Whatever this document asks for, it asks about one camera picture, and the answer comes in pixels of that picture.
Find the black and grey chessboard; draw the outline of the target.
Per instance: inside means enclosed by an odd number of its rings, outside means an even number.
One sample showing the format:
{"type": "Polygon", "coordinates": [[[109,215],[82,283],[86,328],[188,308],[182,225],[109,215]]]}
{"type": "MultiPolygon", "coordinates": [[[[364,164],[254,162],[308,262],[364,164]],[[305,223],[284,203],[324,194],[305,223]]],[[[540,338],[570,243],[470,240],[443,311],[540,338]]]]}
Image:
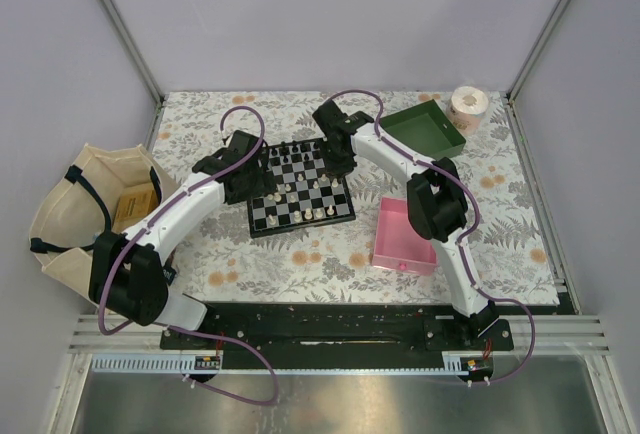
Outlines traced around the black and grey chessboard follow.
{"type": "Polygon", "coordinates": [[[356,219],[344,178],[327,174],[319,138],[262,149],[277,190],[247,202],[253,239],[356,219]]]}

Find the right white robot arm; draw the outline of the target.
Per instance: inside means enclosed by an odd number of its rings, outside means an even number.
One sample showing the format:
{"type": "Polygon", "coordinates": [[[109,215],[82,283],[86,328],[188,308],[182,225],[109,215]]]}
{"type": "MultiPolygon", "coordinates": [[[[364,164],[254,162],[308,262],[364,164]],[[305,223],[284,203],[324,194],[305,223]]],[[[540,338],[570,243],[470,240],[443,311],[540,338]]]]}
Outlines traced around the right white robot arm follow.
{"type": "Polygon", "coordinates": [[[328,100],[312,114],[323,133],[321,157],[330,176],[342,178],[362,157],[406,183],[408,221],[431,243],[447,280],[454,309],[449,336],[475,350],[491,336],[498,319],[495,302],[481,292],[467,237],[467,212],[476,207],[461,183],[456,165],[448,158],[434,160],[395,140],[380,120],[358,111],[345,114],[328,100]]]}

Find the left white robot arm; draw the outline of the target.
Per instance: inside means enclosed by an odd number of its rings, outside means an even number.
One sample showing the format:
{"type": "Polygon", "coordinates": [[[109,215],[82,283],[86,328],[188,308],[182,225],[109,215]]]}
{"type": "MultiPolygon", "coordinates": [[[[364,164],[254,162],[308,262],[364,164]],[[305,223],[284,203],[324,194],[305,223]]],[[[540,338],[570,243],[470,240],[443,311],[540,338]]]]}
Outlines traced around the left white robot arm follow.
{"type": "Polygon", "coordinates": [[[237,130],[227,145],[198,161],[182,185],[141,221],[95,241],[88,294],[99,307],[141,326],[182,329],[196,349],[216,340],[206,305],[174,292],[164,267],[175,248],[214,210],[275,190],[262,153],[263,140],[237,130]]]}

